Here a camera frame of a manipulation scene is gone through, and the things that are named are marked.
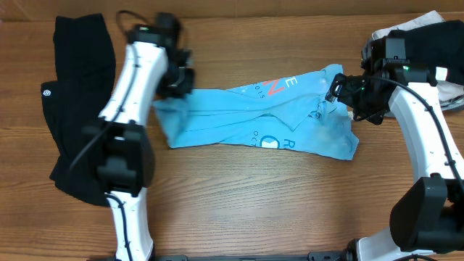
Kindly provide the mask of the light blue printed t-shirt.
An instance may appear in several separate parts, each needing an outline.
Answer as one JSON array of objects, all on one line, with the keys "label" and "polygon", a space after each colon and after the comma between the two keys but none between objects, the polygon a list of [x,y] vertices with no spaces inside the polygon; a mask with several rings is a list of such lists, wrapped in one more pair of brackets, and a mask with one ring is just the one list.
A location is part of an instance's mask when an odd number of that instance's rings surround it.
[{"label": "light blue printed t-shirt", "polygon": [[346,105],[326,101],[338,64],[227,90],[194,89],[154,109],[171,148],[233,144],[352,160],[358,138]]}]

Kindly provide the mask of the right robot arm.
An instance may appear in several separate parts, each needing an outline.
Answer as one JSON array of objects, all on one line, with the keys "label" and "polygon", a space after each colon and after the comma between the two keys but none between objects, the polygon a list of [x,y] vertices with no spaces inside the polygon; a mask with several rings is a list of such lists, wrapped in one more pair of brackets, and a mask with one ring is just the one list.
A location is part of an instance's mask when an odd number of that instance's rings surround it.
[{"label": "right robot arm", "polygon": [[463,157],[440,108],[431,70],[407,58],[405,40],[372,41],[363,53],[364,74],[337,74],[328,102],[353,109],[355,121],[379,125],[391,113],[399,123],[413,166],[413,186],[391,210],[388,228],[355,239],[332,260],[431,260],[463,250]]}]

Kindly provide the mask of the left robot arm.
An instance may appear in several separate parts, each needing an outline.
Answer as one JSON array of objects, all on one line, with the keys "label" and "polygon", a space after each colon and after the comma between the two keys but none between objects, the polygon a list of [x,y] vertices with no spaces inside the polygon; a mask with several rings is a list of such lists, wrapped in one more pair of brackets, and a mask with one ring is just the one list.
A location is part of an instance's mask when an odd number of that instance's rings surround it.
[{"label": "left robot arm", "polygon": [[160,12],[123,30],[125,61],[111,98],[96,122],[83,128],[88,143],[76,160],[89,157],[115,224],[113,260],[152,260],[147,189],[154,175],[154,152],[146,124],[155,96],[182,99],[194,87],[191,50],[179,47],[180,20]]}]

